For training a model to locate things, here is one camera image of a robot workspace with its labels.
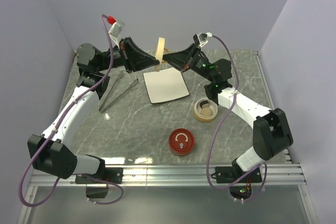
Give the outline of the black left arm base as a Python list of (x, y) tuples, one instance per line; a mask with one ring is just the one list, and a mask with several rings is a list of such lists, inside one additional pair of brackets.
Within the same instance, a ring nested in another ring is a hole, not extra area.
[[(102, 175), (76, 175), (75, 184), (86, 186), (87, 201), (96, 205), (109, 205), (118, 202), (124, 195), (121, 187), (123, 178), (123, 168), (105, 168)], [(107, 196), (114, 190), (119, 190), (120, 195), (112, 201), (107, 200)]]

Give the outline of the beige round lid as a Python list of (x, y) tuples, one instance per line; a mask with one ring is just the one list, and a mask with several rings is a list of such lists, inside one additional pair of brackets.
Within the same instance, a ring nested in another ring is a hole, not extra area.
[(156, 72), (159, 72), (161, 70), (162, 65), (166, 63), (166, 61), (163, 60), (164, 53), (169, 54), (170, 51), (165, 47), (165, 39), (159, 37), (158, 46), (155, 53), (155, 58), (156, 60), (159, 61), (159, 64), (154, 67), (154, 71)]

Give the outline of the red round lid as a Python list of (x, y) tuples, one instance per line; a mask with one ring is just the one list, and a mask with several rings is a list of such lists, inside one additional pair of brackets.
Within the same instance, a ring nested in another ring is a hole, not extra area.
[(181, 148), (195, 146), (194, 135), (187, 129), (174, 130), (169, 137), (169, 147), (179, 145)]

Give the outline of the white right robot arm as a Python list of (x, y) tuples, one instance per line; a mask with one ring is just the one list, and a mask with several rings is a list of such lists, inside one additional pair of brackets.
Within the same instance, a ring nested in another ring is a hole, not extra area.
[(194, 42), (183, 51), (164, 54), (163, 60), (176, 70), (192, 70), (209, 81), (205, 85), (208, 99), (227, 108), (243, 119), (253, 130), (252, 146), (233, 161), (232, 177), (238, 182), (250, 176), (250, 170), (270, 160), (293, 144), (291, 130), (285, 112), (262, 106), (238, 91), (239, 82), (232, 86), (228, 81), (237, 76), (233, 58), (210, 62), (202, 47), (213, 38), (211, 33), (194, 35)]

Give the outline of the metal food tongs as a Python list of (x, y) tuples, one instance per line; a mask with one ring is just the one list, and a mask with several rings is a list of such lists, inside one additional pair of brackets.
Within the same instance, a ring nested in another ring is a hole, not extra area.
[(124, 71), (120, 71), (112, 84), (108, 94), (106, 95), (105, 99), (103, 100), (101, 106), (99, 107), (99, 112), (104, 113), (105, 111), (109, 110), (113, 105), (115, 105), (119, 100), (121, 100), (128, 92), (130, 92), (138, 83), (139, 79), (136, 78), (125, 90), (120, 93), (117, 93), (118, 84), (124, 76)]

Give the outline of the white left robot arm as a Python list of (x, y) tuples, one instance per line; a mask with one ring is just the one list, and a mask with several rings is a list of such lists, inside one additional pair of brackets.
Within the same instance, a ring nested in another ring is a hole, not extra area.
[(71, 175), (87, 174), (94, 183), (106, 178), (105, 161), (90, 155), (76, 155), (69, 144), (88, 112), (104, 95), (112, 68), (124, 66), (128, 73), (159, 65), (159, 61), (140, 50), (130, 38), (119, 39), (124, 24), (112, 16), (101, 15), (109, 43), (109, 50), (102, 52), (85, 43), (77, 49), (79, 80), (72, 98), (54, 122), (41, 135), (28, 140), (31, 157), (28, 167), (66, 179)]

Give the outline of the beige white-lined bowl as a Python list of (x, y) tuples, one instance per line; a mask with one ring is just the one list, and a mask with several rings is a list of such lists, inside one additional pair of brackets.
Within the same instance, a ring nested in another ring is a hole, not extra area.
[[(203, 100), (208, 100), (209, 101), (209, 108), (211, 108), (212, 111), (213, 111), (212, 116), (204, 117), (204, 116), (201, 115), (200, 102), (203, 101)], [(209, 100), (208, 98), (201, 98), (194, 104), (194, 114), (195, 114), (196, 118), (201, 122), (211, 122), (213, 119), (216, 118), (217, 113), (218, 113), (217, 104), (214, 103), (213, 101)]]

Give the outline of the steel-lined red bowl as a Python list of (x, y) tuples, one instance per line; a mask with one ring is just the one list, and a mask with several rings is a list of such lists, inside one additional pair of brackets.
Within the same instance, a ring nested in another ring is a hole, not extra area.
[(187, 146), (184, 148), (181, 148), (179, 145), (176, 146), (170, 146), (170, 150), (174, 155), (177, 156), (186, 156), (188, 154), (190, 154), (192, 152), (192, 150), (194, 149), (194, 146)]

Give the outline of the steamed bun toy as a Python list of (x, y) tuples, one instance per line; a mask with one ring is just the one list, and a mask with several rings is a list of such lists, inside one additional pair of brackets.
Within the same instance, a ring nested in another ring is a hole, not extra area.
[(201, 115), (204, 116), (204, 117), (209, 117), (209, 116), (213, 115), (213, 111), (209, 107), (203, 107), (201, 109)]

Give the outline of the salmon sushi roll toy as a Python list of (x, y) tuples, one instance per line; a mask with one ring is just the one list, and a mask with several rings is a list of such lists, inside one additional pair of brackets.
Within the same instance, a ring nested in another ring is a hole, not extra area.
[(209, 101), (208, 100), (203, 100), (199, 103), (200, 108), (207, 108), (209, 107)]

